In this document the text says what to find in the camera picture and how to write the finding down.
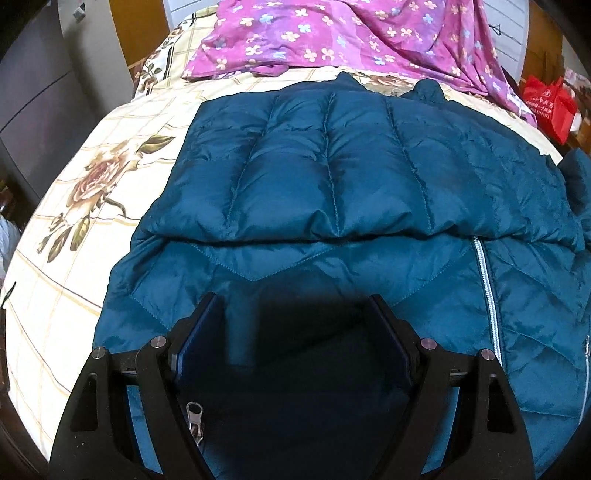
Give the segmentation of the teal puffer jacket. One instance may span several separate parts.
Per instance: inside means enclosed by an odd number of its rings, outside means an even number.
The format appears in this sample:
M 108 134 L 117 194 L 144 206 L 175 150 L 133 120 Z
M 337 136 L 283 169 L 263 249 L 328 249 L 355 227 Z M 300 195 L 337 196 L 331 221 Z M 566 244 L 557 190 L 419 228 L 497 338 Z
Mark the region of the teal puffer jacket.
M 370 474 L 408 408 L 372 295 L 449 351 L 499 354 L 542 475 L 590 407 L 589 158 L 554 162 L 432 80 L 206 102 L 94 342 L 135 350 L 207 293 L 222 337 L 185 398 L 215 478 Z

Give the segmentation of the cream floral bedspread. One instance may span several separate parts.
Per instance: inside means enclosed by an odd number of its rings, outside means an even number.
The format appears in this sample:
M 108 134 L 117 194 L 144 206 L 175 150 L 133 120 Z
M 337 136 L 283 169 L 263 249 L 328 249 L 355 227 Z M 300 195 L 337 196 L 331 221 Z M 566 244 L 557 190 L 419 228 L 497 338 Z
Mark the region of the cream floral bedspread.
M 513 130 L 540 154 L 560 162 L 550 142 L 524 119 L 481 95 L 431 78 L 353 70 L 290 68 L 279 76 L 232 72 L 197 80 L 182 74 L 216 12 L 185 18 L 146 65 L 135 99 L 92 131 L 41 200 L 7 271 L 10 399 L 34 445 L 48 457 L 59 419 L 88 354 L 113 267 L 158 199 L 200 106 L 240 93 L 278 91 L 348 74 L 366 89 L 401 97 L 432 80 L 449 101 Z

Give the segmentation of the red shopping bag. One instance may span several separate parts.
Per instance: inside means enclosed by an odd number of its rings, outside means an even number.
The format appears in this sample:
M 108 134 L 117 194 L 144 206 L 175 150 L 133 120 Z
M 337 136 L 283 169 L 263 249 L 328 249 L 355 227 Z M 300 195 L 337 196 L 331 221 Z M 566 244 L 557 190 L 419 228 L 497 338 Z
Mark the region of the red shopping bag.
M 567 142 L 578 112 L 576 101 L 563 84 L 563 77 L 545 84 L 530 75 L 522 91 L 522 99 L 535 114 L 539 129 L 559 145 Z

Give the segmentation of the dark grey wardrobe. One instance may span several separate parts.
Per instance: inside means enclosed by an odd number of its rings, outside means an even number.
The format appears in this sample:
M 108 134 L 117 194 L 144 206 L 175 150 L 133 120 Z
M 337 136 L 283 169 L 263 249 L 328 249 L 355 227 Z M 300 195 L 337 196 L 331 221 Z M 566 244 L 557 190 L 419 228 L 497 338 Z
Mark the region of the dark grey wardrobe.
M 1 33 L 1 176 L 32 210 L 132 81 L 106 1 L 4 1 Z

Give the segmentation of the purple floral bed sheet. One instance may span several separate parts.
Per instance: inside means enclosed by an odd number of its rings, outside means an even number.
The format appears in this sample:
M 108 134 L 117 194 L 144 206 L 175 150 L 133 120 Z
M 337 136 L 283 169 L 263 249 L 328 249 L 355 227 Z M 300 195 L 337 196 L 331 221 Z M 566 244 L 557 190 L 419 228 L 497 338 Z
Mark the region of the purple floral bed sheet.
M 506 79 L 480 1 L 222 1 L 182 76 L 322 66 L 431 78 L 537 123 Z

